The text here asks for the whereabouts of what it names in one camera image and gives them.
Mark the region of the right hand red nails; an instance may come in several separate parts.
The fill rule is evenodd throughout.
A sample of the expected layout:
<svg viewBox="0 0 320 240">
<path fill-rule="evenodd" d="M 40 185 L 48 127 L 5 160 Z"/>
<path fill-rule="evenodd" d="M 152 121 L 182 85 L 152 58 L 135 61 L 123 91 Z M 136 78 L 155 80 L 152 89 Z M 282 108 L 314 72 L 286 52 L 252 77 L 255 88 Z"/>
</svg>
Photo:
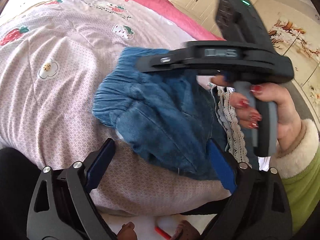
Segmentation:
<svg viewBox="0 0 320 240">
<path fill-rule="evenodd" d="M 295 109 L 290 93 L 286 88 L 274 83 L 253 85 L 250 91 L 260 101 L 273 101 L 277 104 L 278 143 L 281 152 L 287 151 L 295 142 L 302 128 L 300 116 Z M 234 92 L 231 94 L 230 104 L 235 108 L 236 116 L 242 127 L 258 128 L 258 122 L 262 120 L 262 115 L 249 105 L 248 98 Z"/>
</svg>

